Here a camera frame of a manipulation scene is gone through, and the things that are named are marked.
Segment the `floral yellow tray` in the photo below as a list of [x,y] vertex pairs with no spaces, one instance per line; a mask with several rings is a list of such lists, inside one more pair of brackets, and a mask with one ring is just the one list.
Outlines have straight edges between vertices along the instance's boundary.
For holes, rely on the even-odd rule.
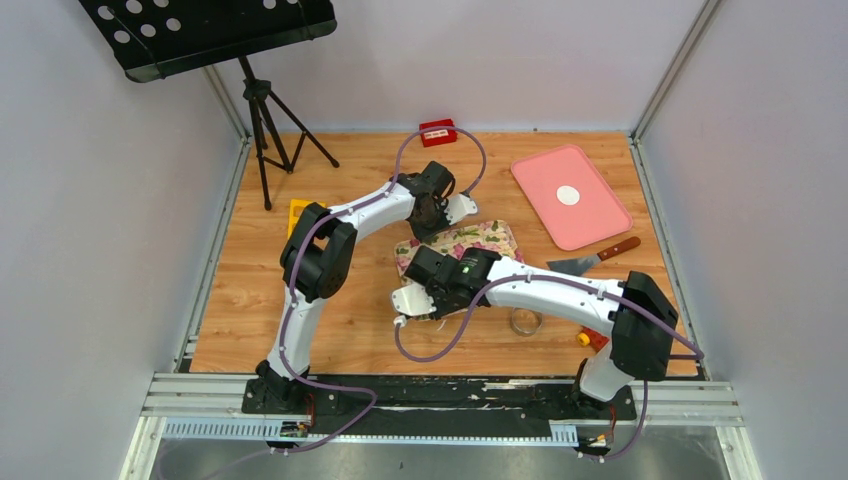
[[[517,261],[522,259],[512,230],[503,220],[453,228],[438,233],[426,241],[412,239],[401,242],[394,247],[395,263],[400,275],[401,287],[414,283],[404,276],[404,271],[411,263],[416,251],[424,246],[457,259],[471,247],[495,251],[501,254],[502,258],[508,257]],[[396,313],[394,323],[404,326],[409,320],[438,320],[442,318],[406,317]]]

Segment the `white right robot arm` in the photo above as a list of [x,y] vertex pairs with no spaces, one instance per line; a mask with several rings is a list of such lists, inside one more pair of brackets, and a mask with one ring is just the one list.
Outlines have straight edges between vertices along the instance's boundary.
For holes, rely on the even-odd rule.
[[596,417],[626,384],[665,379],[678,314],[654,280],[633,271],[598,280],[532,267],[495,251],[469,248],[461,258],[422,246],[391,303],[407,318],[439,319],[472,308],[509,307],[563,318],[606,337],[582,364],[571,403]]

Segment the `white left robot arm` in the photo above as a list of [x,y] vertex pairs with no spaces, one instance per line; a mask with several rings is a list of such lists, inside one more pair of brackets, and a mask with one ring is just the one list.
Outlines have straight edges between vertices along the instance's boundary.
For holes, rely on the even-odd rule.
[[420,241],[447,229],[454,188],[454,175],[432,161],[421,173],[396,174],[360,199],[306,207],[280,257],[287,291],[275,344],[256,368],[279,411],[293,413],[305,403],[307,389],[299,378],[310,368],[317,323],[326,301],[344,285],[358,241],[400,221]]

